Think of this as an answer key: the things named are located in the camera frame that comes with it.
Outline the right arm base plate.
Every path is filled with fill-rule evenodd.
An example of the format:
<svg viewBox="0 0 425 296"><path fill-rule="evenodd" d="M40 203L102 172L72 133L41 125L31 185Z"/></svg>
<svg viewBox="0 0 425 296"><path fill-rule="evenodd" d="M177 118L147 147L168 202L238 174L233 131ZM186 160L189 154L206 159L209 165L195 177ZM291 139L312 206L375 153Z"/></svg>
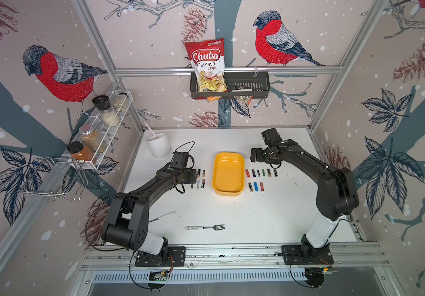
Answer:
<svg viewBox="0 0 425 296"><path fill-rule="evenodd" d="M283 245L281 256L286 265L333 265L334 259L327 244L316 249L311 245Z"/></svg>

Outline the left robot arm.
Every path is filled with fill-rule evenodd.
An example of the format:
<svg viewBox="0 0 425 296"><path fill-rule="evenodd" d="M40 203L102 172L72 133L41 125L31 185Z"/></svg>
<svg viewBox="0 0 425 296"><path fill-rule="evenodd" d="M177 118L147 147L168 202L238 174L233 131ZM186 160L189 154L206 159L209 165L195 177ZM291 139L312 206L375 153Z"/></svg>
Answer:
<svg viewBox="0 0 425 296"><path fill-rule="evenodd" d="M126 249L165 257L166 238L149 232L149 209L165 193L175 189L185 193L185 185L195 184L195 159L187 152L174 152L172 160L138 189L119 193L111 201L101 238Z"/></svg>

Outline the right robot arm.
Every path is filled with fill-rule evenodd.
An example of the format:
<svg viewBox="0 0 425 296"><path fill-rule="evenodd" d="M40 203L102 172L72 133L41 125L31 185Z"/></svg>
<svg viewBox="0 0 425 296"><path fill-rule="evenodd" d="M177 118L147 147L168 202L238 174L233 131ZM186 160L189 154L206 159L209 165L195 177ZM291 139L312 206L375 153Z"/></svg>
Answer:
<svg viewBox="0 0 425 296"><path fill-rule="evenodd" d="M300 256L306 260L326 252L341 221L359 206L354 176L348 168L336 168L305 151L291 139L281 139L275 128L262 132L266 148L251 149L251 161L281 167L287 162L305 173L318 186L315 204L319 211L311 229L303 235Z"/></svg>

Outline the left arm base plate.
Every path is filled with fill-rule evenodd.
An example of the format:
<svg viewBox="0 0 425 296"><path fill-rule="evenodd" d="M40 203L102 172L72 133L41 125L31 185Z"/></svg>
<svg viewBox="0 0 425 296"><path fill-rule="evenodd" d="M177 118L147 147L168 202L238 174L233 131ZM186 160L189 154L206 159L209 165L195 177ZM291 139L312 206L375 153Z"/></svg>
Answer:
<svg viewBox="0 0 425 296"><path fill-rule="evenodd" d="M168 247L167 251L161 250L158 255L138 251L135 259L135 267L184 266L185 253L185 247Z"/></svg>

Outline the yellow plastic storage box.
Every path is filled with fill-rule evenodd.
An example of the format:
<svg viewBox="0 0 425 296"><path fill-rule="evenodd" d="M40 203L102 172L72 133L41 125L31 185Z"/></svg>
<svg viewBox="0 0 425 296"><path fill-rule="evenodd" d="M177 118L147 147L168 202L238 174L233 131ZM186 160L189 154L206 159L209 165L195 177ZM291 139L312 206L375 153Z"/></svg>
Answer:
<svg viewBox="0 0 425 296"><path fill-rule="evenodd" d="M221 152L214 161L212 187L217 195L237 197L245 188L245 160L241 154Z"/></svg>

